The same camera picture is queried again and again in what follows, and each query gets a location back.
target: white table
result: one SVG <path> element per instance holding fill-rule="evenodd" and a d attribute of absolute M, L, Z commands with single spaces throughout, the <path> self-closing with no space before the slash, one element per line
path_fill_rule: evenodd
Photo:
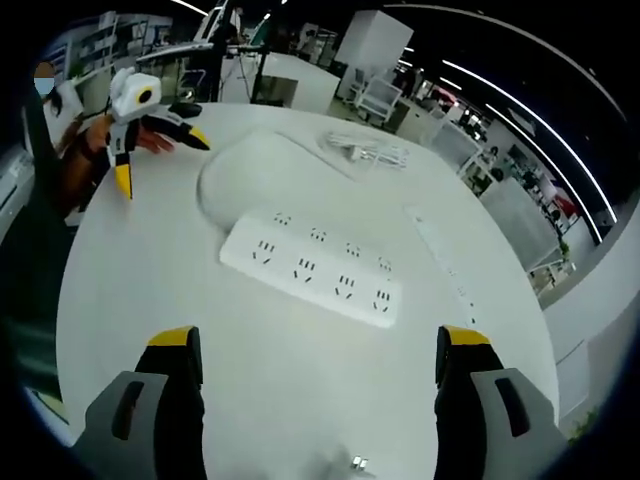
<path fill-rule="evenodd" d="M 448 239 L 482 312 L 482 331 L 503 363 L 519 368 L 557 411 L 553 352 L 533 290 L 498 227 L 444 161 L 367 127 L 286 109 L 217 104 L 195 123 L 214 152 L 178 146 L 171 155 L 136 153 L 133 202 L 107 175 L 77 233 L 57 336 L 74 432 L 153 335 L 195 324 L 210 478 L 323 478 L 328 463 L 345 454 L 369 458 L 380 479 L 431 478 L 436 332 L 445 323 L 464 325 L 463 312 L 403 204 L 418 205 Z M 214 168 L 221 224 L 265 199 L 295 202 L 380 247 L 404 284 L 393 328 L 342 317 L 220 264 L 226 234 L 202 214 L 196 183 L 212 155 L 252 127 L 282 130 L 311 150 L 329 129 L 366 131 L 410 149 L 407 171 L 376 169 L 359 183 L 296 148 L 275 151 L 277 141 L 241 142 L 233 148 L 242 155 L 220 156 Z"/>

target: wall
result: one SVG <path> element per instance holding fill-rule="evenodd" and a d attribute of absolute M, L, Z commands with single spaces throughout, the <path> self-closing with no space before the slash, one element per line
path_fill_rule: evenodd
<path fill-rule="evenodd" d="M 573 384 L 572 379 L 584 377 L 592 367 L 578 359 L 581 345 L 589 346 L 595 338 L 612 325 L 630 305 L 637 301 L 640 292 L 640 207 L 634 199 L 633 211 L 625 222 L 621 217 L 604 242 L 585 261 L 585 269 L 569 277 L 565 282 L 572 288 L 566 291 L 564 284 L 558 287 L 558 296 L 544 310 L 558 362 L 558 381 L 564 402 L 560 417 L 577 415 L 573 410 L 590 395 L 591 386 Z M 622 355 L 623 347 L 612 347 L 609 355 Z"/>
<path fill-rule="evenodd" d="M 622 314 L 601 333 L 587 342 L 588 389 L 584 400 L 560 420 L 560 430 L 567 436 L 591 410 L 601 410 L 615 387 L 630 344 L 638 331 L 640 294 Z"/>

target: white power strip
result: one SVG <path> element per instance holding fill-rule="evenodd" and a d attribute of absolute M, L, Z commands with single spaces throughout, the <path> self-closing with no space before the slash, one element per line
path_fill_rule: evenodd
<path fill-rule="evenodd" d="M 225 265 L 290 295 L 389 328 L 402 288 L 391 263 L 300 215 L 256 209 L 238 220 L 220 251 Z"/>
<path fill-rule="evenodd" d="M 436 264 L 446 274 L 449 284 L 456 294 L 458 303 L 465 312 L 465 323 L 469 328 L 477 329 L 480 326 L 478 323 L 478 308 L 470 297 L 469 289 L 465 286 L 462 275 L 454 267 L 453 256 L 449 253 L 442 235 L 433 225 L 425 221 L 424 216 L 416 206 L 405 206 L 404 211 L 431 252 Z"/>

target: light strip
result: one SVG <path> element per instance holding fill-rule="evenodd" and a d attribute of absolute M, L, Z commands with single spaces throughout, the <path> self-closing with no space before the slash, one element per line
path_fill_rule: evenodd
<path fill-rule="evenodd" d="M 458 90 L 462 90 L 462 87 L 460 85 L 456 85 L 451 80 L 447 80 L 446 78 L 443 78 L 443 77 L 440 77 L 440 80 L 442 80 L 444 83 L 448 83 L 452 87 L 456 87 Z"/>
<path fill-rule="evenodd" d="M 515 102 L 517 105 L 519 105 L 523 110 L 525 110 L 527 113 L 529 113 L 529 115 L 531 115 L 533 118 L 535 118 L 536 120 L 538 120 L 542 125 L 544 125 L 544 127 L 549 130 L 549 132 L 551 132 L 551 134 L 556 137 L 558 139 L 558 141 L 564 146 L 564 148 L 567 149 L 567 151 L 573 156 L 573 158 L 576 159 L 576 161 L 578 162 L 578 164 L 580 165 L 580 167 L 582 167 L 582 170 L 584 171 L 584 173 L 587 174 L 587 177 L 589 177 L 589 180 L 591 180 L 591 183 L 593 183 L 593 186 L 596 187 L 596 190 L 598 191 L 598 193 L 600 194 L 600 196 L 602 197 L 602 201 L 604 202 L 605 206 L 607 207 L 607 210 L 609 211 L 609 215 L 611 215 L 611 218 L 613 220 L 614 223 L 616 223 L 618 221 L 618 217 L 616 216 L 615 212 L 613 211 L 613 208 L 611 207 L 611 204 L 609 203 L 609 200 L 607 199 L 607 197 L 605 196 L 604 192 L 602 191 L 602 188 L 600 188 L 600 185 L 598 185 L 598 182 L 596 182 L 596 179 L 593 177 L 593 175 L 591 174 L 591 172 L 589 171 L 589 169 L 587 168 L 587 166 L 584 164 L 584 162 L 582 161 L 582 159 L 578 156 L 578 154 L 576 152 L 573 151 L 573 149 L 569 146 L 569 144 L 567 142 L 565 142 L 564 138 L 562 138 L 558 132 L 556 132 L 553 128 L 551 128 L 551 125 L 549 125 L 547 122 L 545 122 L 542 118 L 540 118 L 540 116 L 535 113 L 533 110 L 531 110 L 529 107 L 527 107 L 524 103 L 522 103 L 520 100 L 518 100 L 517 98 L 513 97 L 512 95 L 509 95 L 507 92 L 505 92 L 504 90 L 502 90 L 500 87 L 498 87 L 497 85 L 494 85 L 493 83 L 491 83 L 489 80 L 486 80 L 484 78 L 482 78 L 480 75 L 477 75 L 473 72 L 470 72 L 469 70 L 467 70 L 466 68 L 462 68 L 458 65 L 456 65 L 455 63 L 451 63 L 447 60 L 443 60 L 442 63 L 444 63 L 445 65 L 449 65 L 450 67 L 453 67 L 457 70 L 460 70 L 461 72 L 466 73 L 467 75 L 471 75 L 473 78 L 480 80 L 481 82 L 489 85 L 490 87 L 493 87 L 494 89 L 496 89 L 498 92 L 500 92 L 501 94 L 503 94 L 505 97 L 507 97 L 509 100 L 511 100 L 512 102 Z"/>
<path fill-rule="evenodd" d="M 595 222 L 593 221 L 593 218 L 591 218 L 591 215 L 589 215 L 589 212 L 587 211 L 587 207 L 585 207 L 584 203 L 582 202 L 582 199 L 578 196 L 577 192 L 575 191 L 575 189 L 573 188 L 573 186 L 569 183 L 569 180 L 567 180 L 567 177 L 564 176 L 564 174 L 560 171 L 560 169 L 558 168 L 558 166 L 553 162 L 553 160 L 551 160 L 549 158 L 549 156 L 544 153 L 544 151 L 536 144 L 536 142 L 533 141 L 533 139 L 531 137 L 529 137 L 529 135 L 527 135 L 520 127 L 518 127 L 514 122 L 512 122 L 511 120 L 509 120 L 506 116 L 504 116 L 502 113 L 500 113 L 498 110 L 496 110 L 495 108 L 493 108 L 491 105 L 489 105 L 487 103 L 487 108 L 490 109 L 493 113 L 495 113 L 496 115 L 498 115 L 503 121 L 505 121 L 506 123 L 508 123 L 509 125 L 511 125 L 511 127 L 513 127 L 520 135 L 522 135 L 524 138 L 526 138 L 529 143 L 531 145 L 533 145 L 535 147 L 536 150 L 538 150 L 538 152 L 540 152 L 540 155 L 542 155 L 547 162 L 549 162 L 549 165 L 551 165 L 555 171 L 558 173 L 558 175 L 560 175 L 560 178 L 562 178 L 562 180 L 564 181 L 564 183 L 569 187 L 569 190 L 571 190 L 571 193 L 573 193 L 573 196 L 576 198 L 576 200 L 578 200 L 578 203 L 580 204 L 580 206 L 582 207 L 582 211 L 584 212 L 584 215 L 587 217 L 587 219 L 589 220 L 589 223 L 591 224 L 591 227 L 593 228 L 593 231 L 596 234 L 596 237 L 598 237 L 598 241 L 600 243 L 602 243 L 602 237 L 600 236 L 600 232 L 598 232 L 598 227 L 596 227 Z"/>
<path fill-rule="evenodd" d="M 194 12 L 198 12 L 200 15 L 203 16 L 207 16 L 209 15 L 207 12 L 205 12 L 204 10 L 200 10 L 198 7 L 194 7 L 193 5 L 191 5 L 190 3 L 187 2 L 183 2 L 182 0 L 171 0 L 172 2 L 177 3 L 178 5 L 182 5 L 183 7 L 187 7 L 190 8 L 191 10 L 193 10 Z"/>

